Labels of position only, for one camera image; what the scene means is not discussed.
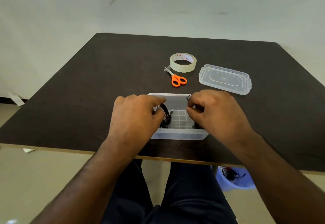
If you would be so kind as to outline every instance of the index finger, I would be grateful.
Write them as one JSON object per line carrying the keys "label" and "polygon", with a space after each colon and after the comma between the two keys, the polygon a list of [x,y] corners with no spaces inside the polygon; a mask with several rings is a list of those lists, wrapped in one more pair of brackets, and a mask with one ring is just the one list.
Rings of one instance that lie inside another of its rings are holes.
{"label": "index finger", "polygon": [[193,107],[196,104],[205,107],[205,101],[201,92],[193,93],[187,102],[188,107]]}
{"label": "index finger", "polygon": [[157,107],[166,101],[166,98],[164,97],[157,97],[157,96],[147,96],[147,97],[149,102],[151,103],[151,108]]}

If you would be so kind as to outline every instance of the blue plastic tub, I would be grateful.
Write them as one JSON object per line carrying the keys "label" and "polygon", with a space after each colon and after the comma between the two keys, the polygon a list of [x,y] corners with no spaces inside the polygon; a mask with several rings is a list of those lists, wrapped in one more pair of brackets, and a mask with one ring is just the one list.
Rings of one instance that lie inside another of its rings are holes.
{"label": "blue plastic tub", "polygon": [[235,179],[234,181],[229,181],[225,178],[222,171],[220,170],[221,167],[218,167],[217,170],[217,181],[220,185],[220,188],[224,191],[231,191],[234,189],[242,189],[242,190],[249,190],[256,188],[254,182],[248,173],[247,169],[241,167],[232,167],[233,170],[237,170],[240,176],[246,174],[243,178]]}

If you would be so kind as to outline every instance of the plastic container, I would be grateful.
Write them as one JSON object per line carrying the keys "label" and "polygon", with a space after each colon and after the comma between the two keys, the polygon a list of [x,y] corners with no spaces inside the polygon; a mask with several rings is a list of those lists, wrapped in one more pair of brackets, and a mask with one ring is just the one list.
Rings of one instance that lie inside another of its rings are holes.
{"label": "plastic container", "polygon": [[241,167],[232,167],[232,169],[237,170],[240,176],[243,176],[244,174],[246,175],[243,178],[238,178],[234,179],[233,181],[229,181],[223,175],[221,167],[218,167],[216,178],[220,185],[220,188],[224,192],[231,191],[234,189],[249,190],[256,188],[253,179],[251,178],[247,169]]}
{"label": "plastic container", "polygon": [[168,128],[158,128],[151,137],[152,139],[175,139],[175,140],[203,140],[208,136],[206,130],[193,129],[194,121],[186,112],[187,97],[190,94],[172,93],[149,93],[158,97],[165,97],[165,105],[169,111],[173,111],[172,120]]}
{"label": "plastic container", "polygon": [[246,95],[252,88],[249,75],[236,70],[205,64],[199,73],[199,82],[224,91]]}

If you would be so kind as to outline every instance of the clear plastic lid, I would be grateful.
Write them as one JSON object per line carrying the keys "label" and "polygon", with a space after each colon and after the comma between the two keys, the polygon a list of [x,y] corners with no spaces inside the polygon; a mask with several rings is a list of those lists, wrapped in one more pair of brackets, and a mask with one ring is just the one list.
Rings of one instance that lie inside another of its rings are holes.
{"label": "clear plastic lid", "polygon": [[248,74],[209,64],[201,68],[199,82],[239,95],[246,95],[252,88],[252,80]]}

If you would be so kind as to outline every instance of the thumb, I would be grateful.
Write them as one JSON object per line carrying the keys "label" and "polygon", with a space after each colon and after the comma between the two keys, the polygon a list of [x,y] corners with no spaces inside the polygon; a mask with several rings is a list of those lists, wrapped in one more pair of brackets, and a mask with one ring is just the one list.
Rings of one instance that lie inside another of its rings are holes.
{"label": "thumb", "polygon": [[156,127],[159,127],[160,123],[165,117],[165,112],[161,107],[157,107],[155,114],[153,115],[153,120]]}
{"label": "thumb", "polygon": [[186,112],[189,114],[189,117],[196,123],[201,124],[202,113],[199,113],[197,110],[192,107],[187,107]]}

